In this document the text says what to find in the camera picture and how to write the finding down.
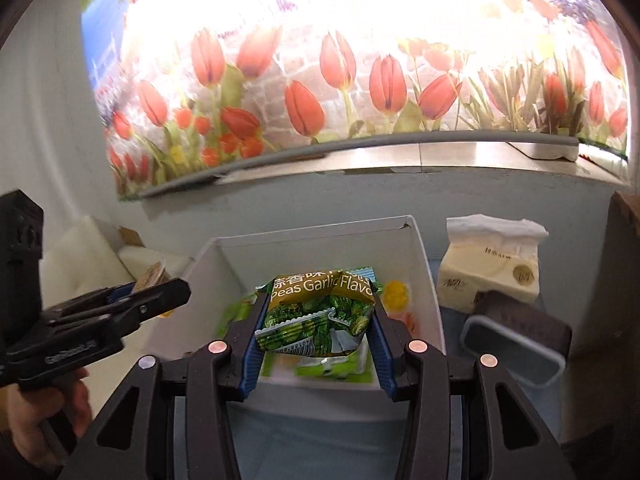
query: floral poster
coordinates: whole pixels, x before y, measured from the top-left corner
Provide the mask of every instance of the floral poster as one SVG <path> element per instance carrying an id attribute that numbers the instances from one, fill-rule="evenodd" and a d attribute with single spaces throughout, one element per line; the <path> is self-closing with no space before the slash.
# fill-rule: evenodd
<path id="1" fill-rule="evenodd" d="M 599 0 L 82 0 L 119 195 L 316 142 L 536 131 L 626 157 Z"/>

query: cream tissue package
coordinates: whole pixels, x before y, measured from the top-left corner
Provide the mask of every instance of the cream tissue package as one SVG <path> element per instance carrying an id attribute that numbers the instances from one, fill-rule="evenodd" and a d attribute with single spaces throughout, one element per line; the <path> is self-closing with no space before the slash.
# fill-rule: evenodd
<path id="1" fill-rule="evenodd" d="M 542 225 L 471 215 L 447 218 L 447 233 L 449 249 L 438 274 L 440 305 L 471 313 L 490 290 L 523 303 L 536 301 L 538 244 L 549 234 Z"/>

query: gray wall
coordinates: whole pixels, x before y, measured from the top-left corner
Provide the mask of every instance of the gray wall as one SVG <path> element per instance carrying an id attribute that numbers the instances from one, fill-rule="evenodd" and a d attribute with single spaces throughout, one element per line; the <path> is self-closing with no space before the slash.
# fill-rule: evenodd
<path id="1" fill-rule="evenodd" d="M 44 207 L 46 244 L 83 214 L 136 229 L 149 247 L 191 255 L 215 235 L 411 214 L 429 257 L 439 258 L 445 218 L 480 212 L 548 229 L 542 290 L 549 311 L 574 327 L 576 348 L 612 339 L 634 316 L 598 280 L 611 184 L 477 168 L 306 174 L 118 203 L 84 72 L 79 0 L 34 1 L 0 51 L 0 84 L 0 190 L 21 187 Z"/>

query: white storage bin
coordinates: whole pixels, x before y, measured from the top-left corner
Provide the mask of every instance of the white storage bin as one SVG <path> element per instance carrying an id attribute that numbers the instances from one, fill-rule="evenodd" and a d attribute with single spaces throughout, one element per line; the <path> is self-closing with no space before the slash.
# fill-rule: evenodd
<path id="1" fill-rule="evenodd" d="M 183 278 L 189 303 L 158 320 L 146 351 L 177 359 L 210 342 L 220 315 L 233 302 L 278 274 L 372 267 L 386 283 L 409 286 L 408 310 L 420 337 L 445 351 L 440 310 L 424 245 L 411 216 L 332 224 L 210 240 Z M 260 377 L 244 406 L 328 420 L 385 420 L 406 416 L 371 384 L 301 378 L 290 372 Z"/>

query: green peas packet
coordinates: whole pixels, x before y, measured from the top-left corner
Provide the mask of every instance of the green peas packet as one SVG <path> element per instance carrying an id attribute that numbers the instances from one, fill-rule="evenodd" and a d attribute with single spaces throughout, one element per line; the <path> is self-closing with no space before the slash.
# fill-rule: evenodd
<path id="1" fill-rule="evenodd" d="M 347 355 L 360 345 L 374 303 L 371 282 L 345 270 L 278 276 L 255 338 L 264 351 Z"/>

